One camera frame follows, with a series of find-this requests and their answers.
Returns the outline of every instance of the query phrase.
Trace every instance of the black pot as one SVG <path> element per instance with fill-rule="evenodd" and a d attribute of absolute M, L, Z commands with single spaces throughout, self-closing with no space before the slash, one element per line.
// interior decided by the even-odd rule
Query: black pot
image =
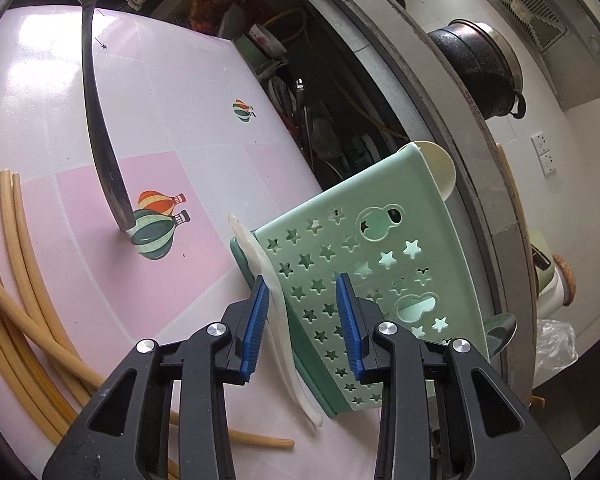
<path fill-rule="evenodd" d="M 429 33 L 460 76 L 484 119 L 525 115 L 522 70 L 510 44 L 485 23 L 453 20 Z M 518 101 L 518 111 L 513 107 Z"/>

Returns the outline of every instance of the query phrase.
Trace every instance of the spoon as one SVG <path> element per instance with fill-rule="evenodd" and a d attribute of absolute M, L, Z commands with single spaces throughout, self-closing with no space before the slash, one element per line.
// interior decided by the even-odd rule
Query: spoon
<path fill-rule="evenodd" d="M 93 71 L 93 50 L 91 47 L 91 25 L 93 11 L 98 0 L 78 0 L 82 6 L 82 85 L 84 87 L 84 107 L 87 114 L 87 129 L 91 143 L 91 153 L 98 173 L 98 179 L 120 230 L 127 231 L 136 225 L 133 208 L 126 192 L 120 167 L 113 152 L 107 125 L 102 115 L 96 76 Z"/>
<path fill-rule="evenodd" d="M 518 320 L 510 312 L 496 314 L 484 320 L 484 334 L 487 338 L 489 358 L 498 355 L 516 333 Z"/>

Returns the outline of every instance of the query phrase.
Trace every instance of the electrical outlet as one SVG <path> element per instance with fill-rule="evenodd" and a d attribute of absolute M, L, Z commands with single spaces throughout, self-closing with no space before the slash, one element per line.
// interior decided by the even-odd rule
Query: electrical outlet
<path fill-rule="evenodd" d="M 531 142 L 534 144 L 534 148 L 536 149 L 538 156 L 542 156 L 549 151 L 549 144 L 546 142 L 544 133 L 540 132 L 535 134 L 533 137 L 531 137 Z"/>
<path fill-rule="evenodd" d="M 540 160 L 540 166 L 542 166 L 542 172 L 544 176 L 555 171 L 555 162 L 551 152 L 546 152 L 538 157 Z"/>

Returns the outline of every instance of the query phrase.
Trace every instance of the orange striped balloon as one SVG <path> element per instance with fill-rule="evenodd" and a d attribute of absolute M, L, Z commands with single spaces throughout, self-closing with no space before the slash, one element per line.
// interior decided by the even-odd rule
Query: orange striped balloon
<path fill-rule="evenodd" d="M 138 197 L 140 209 L 150 209 L 162 215 L 170 215 L 176 205 L 186 202 L 185 196 L 180 193 L 176 196 L 166 196 L 158 191 L 145 191 Z"/>

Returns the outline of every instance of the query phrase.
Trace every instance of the hot air balloon print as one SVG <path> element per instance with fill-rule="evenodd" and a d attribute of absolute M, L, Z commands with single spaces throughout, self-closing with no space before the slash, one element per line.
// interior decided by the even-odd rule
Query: hot air balloon print
<path fill-rule="evenodd" d="M 140 209 L 151 209 L 163 215 L 170 215 L 178 204 L 185 203 L 187 199 L 180 193 L 176 196 L 167 196 L 158 191 L 145 191 L 138 197 Z"/>
<path fill-rule="evenodd" d="M 126 233 L 138 252 L 150 260 L 165 257 L 173 244 L 176 227 L 191 220 L 185 210 L 168 216 L 151 209 L 137 209 L 134 216 L 136 225 Z"/>
<path fill-rule="evenodd" d="M 247 103 L 243 103 L 240 99 L 234 101 L 234 113 L 243 123 L 248 123 L 249 119 L 256 116 L 256 114 L 253 113 L 253 107 L 249 106 Z"/>

